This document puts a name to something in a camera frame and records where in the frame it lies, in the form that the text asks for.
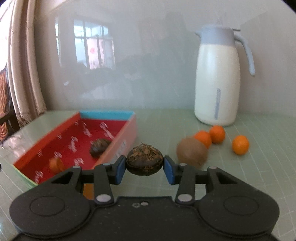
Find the white thermos jug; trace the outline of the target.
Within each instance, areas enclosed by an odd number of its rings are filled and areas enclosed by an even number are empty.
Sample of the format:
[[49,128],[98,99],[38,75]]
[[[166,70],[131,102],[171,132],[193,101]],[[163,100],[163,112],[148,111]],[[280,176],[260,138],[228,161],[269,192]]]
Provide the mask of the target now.
[[245,49],[249,73],[255,75],[253,54],[247,40],[236,29],[205,25],[195,33],[200,37],[197,57],[196,118],[210,126],[234,124],[240,95],[240,63],[236,42]]

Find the small orange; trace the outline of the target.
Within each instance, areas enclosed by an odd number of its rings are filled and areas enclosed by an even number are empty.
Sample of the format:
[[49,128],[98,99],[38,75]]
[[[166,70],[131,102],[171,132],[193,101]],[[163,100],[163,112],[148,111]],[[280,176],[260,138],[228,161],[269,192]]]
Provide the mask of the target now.
[[232,141],[232,150],[235,154],[241,156],[248,152],[249,140],[243,135],[238,135]]
[[212,139],[210,133],[208,133],[207,131],[201,130],[195,133],[193,137],[204,144],[207,149],[210,148],[212,144]]
[[225,140],[225,130],[222,126],[212,126],[209,134],[213,144],[221,144]]

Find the brown kiwi fruit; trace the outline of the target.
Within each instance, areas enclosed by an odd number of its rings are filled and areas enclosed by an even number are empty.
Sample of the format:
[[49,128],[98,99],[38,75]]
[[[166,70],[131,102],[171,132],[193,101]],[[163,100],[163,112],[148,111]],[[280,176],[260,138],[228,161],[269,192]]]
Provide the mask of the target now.
[[200,169],[207,161],[208,149],[193,137],[183,138],[176,147],[179,163],[185,163]]

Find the beige curtain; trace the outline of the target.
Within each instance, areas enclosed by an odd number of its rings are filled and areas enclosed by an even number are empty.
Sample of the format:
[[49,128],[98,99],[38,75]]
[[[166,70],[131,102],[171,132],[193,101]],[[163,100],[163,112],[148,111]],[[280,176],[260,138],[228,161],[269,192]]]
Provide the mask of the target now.
[[47,111],[37,70],[35,1],[13,1],[8,71],[14,110],[21,127]]

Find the colourful cardboard box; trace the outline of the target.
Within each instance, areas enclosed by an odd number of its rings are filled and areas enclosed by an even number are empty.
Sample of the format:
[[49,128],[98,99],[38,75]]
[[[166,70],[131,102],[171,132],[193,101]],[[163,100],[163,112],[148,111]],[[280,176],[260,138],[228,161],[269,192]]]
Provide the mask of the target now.
[[[49,168],[51,158],[60,158],[65,169],[78,166],[89,170],[126,156],[136,137],[133,111],[80,111],[38,140],[14,162],[14,168],[36,186],[55,176]],[[99,138],[111,144],[99,158],[93,158],[89,150]]]

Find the carrot piece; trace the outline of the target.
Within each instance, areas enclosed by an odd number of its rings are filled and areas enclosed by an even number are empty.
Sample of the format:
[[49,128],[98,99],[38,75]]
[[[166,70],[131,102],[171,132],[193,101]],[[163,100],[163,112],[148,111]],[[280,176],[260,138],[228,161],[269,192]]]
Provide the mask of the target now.
[[62,160],[58,157],[54,157],[49,160],[49,168],[54,174],[61,173],[65,170]]

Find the dark water chestnut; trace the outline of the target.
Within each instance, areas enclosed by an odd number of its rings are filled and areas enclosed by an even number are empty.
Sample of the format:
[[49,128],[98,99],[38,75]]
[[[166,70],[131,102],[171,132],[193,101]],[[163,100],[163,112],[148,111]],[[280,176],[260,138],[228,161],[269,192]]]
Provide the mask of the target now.
[[141,143],[130,150],[126,157],[125,168],[138,176],[157,173],[164,164],[163,154],[155,147]]
[[110,140],[99,138],[92,142],[89,153],[93,158],[99,158],[110,144]]

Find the wooden chair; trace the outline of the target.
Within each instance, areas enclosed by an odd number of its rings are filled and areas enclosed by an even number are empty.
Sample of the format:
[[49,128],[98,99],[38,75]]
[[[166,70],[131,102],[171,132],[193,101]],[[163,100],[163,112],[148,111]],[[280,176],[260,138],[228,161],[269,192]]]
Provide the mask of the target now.
[[8,67],[1,71],[1,147],[8,138],[15,137],[14,134],[20,130],[11,97]]

